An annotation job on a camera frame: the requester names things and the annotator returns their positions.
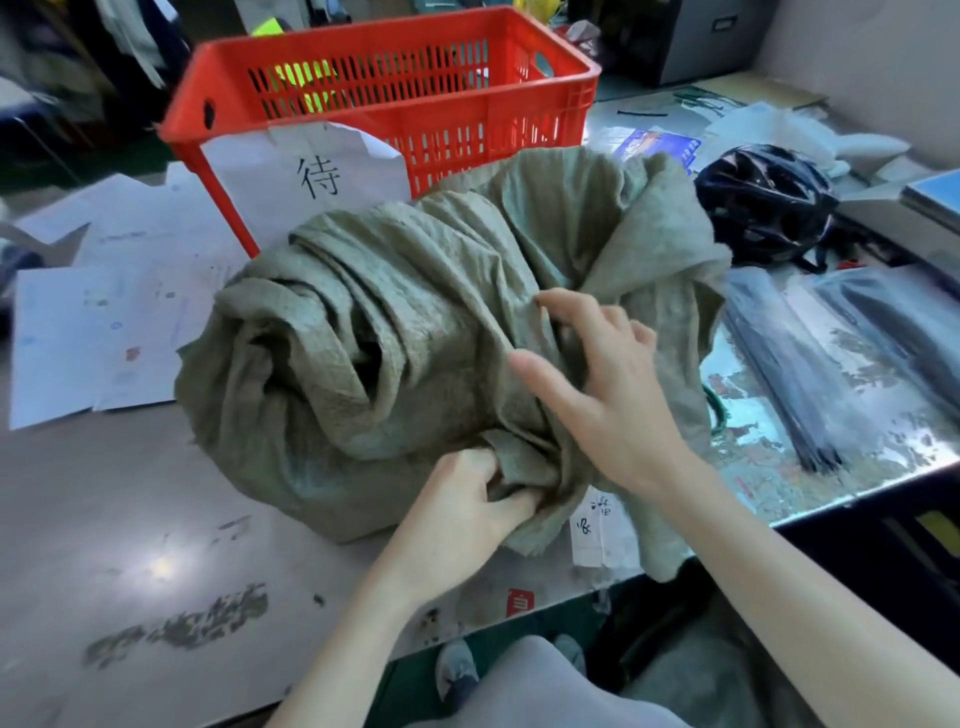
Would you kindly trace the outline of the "person's right hand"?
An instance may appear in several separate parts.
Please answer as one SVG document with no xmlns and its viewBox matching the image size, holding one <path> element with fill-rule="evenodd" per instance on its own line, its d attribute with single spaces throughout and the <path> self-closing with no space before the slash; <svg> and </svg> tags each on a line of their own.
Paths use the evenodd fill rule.
<svg viewBox="0 0 960 728">
<path fill-rule="evenodd" d="M 645 500 L 662 501 L 691 452 L 657 379 L 656 334 L 624 308 L 601 305 L 587 294 L 554 288 L 534 300 L 540 312 L 579 336 L 586 381 L 576 387 L 600 411 L 590 434 L 567 430 L 608 480 Z"/>
</svg>

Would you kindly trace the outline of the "person's left hand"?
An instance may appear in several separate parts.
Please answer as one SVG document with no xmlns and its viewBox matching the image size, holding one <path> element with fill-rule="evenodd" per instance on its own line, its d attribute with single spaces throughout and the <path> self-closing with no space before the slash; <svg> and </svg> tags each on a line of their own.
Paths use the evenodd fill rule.
<svg viewBox="0 0 960 728">
<path fill-rule="evenodd" d="M 493 535 L 488 527 L 488 485 L 498 475 L 498 458 L 490 450 L 443 455 L 375 570 L 436 579 L 449 586 L 445 593 L 474 576 L 511 535 Z"/>
</svg>

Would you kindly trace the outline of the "green woven sack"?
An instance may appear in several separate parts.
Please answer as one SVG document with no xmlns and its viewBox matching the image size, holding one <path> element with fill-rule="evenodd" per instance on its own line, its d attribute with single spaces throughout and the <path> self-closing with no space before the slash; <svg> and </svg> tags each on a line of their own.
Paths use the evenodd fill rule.
<svg viewBox="0 0 960 728">
<path fill-rule="evenodd" d="M 583 381 L 582 345 L 535 296 L 568 288 L 656 331 L 658 380 L 703 455 L 700 366 L 731 263 L 667 154 L 520 151 L 410 202 L 320 214 L 249 261 L 179 350 L 174 395 L 237 491 L 337 543 L 396 526 L 442 455 L 488 447 L 495 497 L 547 493 L 506 541 L 536 556 L 588 486 L 616 487 L 510 370 L 522 348 Z"/>
</svg>

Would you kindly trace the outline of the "person's left forearm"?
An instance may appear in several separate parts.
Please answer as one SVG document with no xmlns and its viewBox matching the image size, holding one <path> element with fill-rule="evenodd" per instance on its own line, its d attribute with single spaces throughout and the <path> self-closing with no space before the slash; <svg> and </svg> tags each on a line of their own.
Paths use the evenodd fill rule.
<svg viewBox="0 0 960 728">
<path fill-rule="evenodd" d="M 363 728 L 402 630 L 449 589 L 436 579 L 372 571 L 265 728 Z"/>
</svg>

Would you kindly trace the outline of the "person's right forearm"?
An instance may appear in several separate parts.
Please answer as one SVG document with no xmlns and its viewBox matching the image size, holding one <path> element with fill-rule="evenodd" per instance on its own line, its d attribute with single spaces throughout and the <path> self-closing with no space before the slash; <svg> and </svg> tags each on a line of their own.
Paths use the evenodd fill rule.
<svg viewBox="0 0 960 728">
<path fill-rule="evenodd" d="M 960 676 L 758 519 L 691 453 L 650 491 L 826 728 L 960 728 Z"/>
</svg>

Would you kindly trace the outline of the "small white paper label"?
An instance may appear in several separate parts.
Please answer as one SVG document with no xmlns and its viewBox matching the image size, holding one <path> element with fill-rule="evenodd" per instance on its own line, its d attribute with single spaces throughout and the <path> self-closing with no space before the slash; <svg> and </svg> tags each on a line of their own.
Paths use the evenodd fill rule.
<svg viewBox="0 0 960 728">
<path fill-rule="evenodd" d="M 587 486 L 568 524 L 574 566 L 635 572 L 642 568 L 637 530 L 617 494 Z"/>
</svg>

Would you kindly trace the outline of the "person's grey shoe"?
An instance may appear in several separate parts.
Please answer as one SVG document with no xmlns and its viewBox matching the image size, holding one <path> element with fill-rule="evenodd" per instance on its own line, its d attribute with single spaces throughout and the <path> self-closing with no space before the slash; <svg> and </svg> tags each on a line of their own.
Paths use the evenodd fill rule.
<svg viewBox="0 0 960 728">
<path fill-rule="evenodd" d="M 587 676 L 585 651 L 574 637 L 568 634 L 559 634 L 552 639 L 552 645 L 579 674 L 583 677 Z"/>
<path fill-rule="evenodd" d="M 479 685 L 474 654 L 462 638 L 447 642 L 435 662 L 435 684 L 443 709 L 453 714 L 461 709 Z"/>
</svg>

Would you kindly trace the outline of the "person's grey trouser leg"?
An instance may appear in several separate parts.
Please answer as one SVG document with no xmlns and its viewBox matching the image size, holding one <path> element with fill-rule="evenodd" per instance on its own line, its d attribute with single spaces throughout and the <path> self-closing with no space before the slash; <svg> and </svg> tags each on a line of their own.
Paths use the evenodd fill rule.
<svg viewBox="0 0 960 728">
<path fill-rule="evenodd" d="M 606 692 L 544 637 L 515 642 L 447 717 L 405 728 L 691 728 L 674 712 Z"/>
</svg>

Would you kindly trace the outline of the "blue leaflet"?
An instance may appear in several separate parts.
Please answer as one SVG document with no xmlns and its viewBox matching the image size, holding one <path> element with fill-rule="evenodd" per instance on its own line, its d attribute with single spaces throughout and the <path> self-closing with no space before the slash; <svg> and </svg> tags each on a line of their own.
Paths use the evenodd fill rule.
<svg viewBox="0 0 960 728">
<path fill-rule="evenodd" d="M 636 129 L 618 145 L 613 155 L 621 161 L 627 161 L 634 157 L 650 157 L 663 153 L 678 161 L 687 176 L 690 176 L 692 164 L 702 144 L 700 138 L 659 128 Z"/>
</svg>

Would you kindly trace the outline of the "red plastic basket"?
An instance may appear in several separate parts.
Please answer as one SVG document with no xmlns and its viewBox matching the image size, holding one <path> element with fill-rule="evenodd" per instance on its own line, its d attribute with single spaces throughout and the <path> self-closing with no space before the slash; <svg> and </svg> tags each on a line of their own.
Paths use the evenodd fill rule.
<svg viewBox="0 0 960 728">
<path fill-rule="evenodd" d="M 338 106 L 307 113 L 277 64 L 327 60 Z M 258 249 L 202 146 L 276 126 L 332 122 L 399 151 L 412 197 L 530 148 L 584 138 L 600 66 L 511 6 L 461 9 L 200 44 L 159 137 L 199 177 L 249 258 Z"/>
</svg>

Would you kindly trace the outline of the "black bicycle helmet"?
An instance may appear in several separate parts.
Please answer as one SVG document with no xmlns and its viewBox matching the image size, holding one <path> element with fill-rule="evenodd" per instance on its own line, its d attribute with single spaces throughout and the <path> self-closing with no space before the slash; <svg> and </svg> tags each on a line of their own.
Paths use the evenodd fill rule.
<svg viewBox="0 0 960 728">
<path fill-rule="evenodd" d="M 703 167 L 694 186 L 734 267 L 827 271 L 826 241 L 840 199 L 808 157 L 770 144 L 742 145 Z"/>
</svg>

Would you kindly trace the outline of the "white paper sign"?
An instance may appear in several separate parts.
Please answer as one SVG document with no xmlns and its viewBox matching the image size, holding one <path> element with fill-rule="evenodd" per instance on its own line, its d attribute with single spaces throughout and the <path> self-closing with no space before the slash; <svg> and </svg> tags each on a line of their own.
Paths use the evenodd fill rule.
<svg viewBox="0 0 960 728">
<path fill-rule="evenodd" d="M 342 124 L 269 127 L 220 136 L 200 149 L 260 251 L 286 243 L 318 215 L 412 198 L 403 155 Z"/>
</svg>

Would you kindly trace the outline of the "white plastic bags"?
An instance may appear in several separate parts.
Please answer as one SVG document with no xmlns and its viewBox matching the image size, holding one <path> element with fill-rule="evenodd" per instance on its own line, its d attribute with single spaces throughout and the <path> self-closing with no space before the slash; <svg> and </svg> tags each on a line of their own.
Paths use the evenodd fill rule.
<svg viewBox="0 0 960 728">
<path fill-rule="evenodd" d="M 711 122 L 705 133 L 734 147 L 766 144 L 797 153 L 834 179 L 849 174 L 854 164 L 887 164 L 911 149 L 909 142 L 898 137 L 837 132 L 808 114 L 769 103 L 737 108 Z"/>
</svg>

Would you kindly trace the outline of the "brown cardboard sheet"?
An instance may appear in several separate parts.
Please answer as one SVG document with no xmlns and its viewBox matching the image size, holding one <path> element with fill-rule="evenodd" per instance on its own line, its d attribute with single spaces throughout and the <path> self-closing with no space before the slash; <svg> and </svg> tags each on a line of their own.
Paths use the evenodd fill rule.
<svg viewBox="0 0 960 728">
<path fill-rule="evenodd" d="M 709 80 L 712 92 L 742 106 L 767 104 L 796 111 L 828 101 L 829 96 L 770 78 L 754 70 L 739 71 Z"/>
</svg>

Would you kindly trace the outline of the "white paper sheet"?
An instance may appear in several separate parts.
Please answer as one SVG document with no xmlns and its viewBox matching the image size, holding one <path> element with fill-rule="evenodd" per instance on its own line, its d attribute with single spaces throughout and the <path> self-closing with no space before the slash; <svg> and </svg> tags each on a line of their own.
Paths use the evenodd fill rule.
<svg viewBox="0 0 960 728">
<path fill-rule="evenodd" d="M 138 270 L 145 269 L 92 266 L 18 274 L 11 430 L 93 410 Z"/>
<path fill-rule="evenodd" d="M 113 174 L 72 191 L 36 190 L 15 212 L 0 200 L 4 219 L 18 236 L 39 245 L 53 266 L 186 264 L 213 261 L 245 264 L 249 256 L 207 189 L 186 165 L 167 166 L 162 183 Z"/>
<path fill-rule="evenodd" d="M 93 410 L 173 402 L 179 350 L 201 334 L 216 292 L 242 265 L 238 258 L 193 257 L 136 271 Z"/>
</svg>

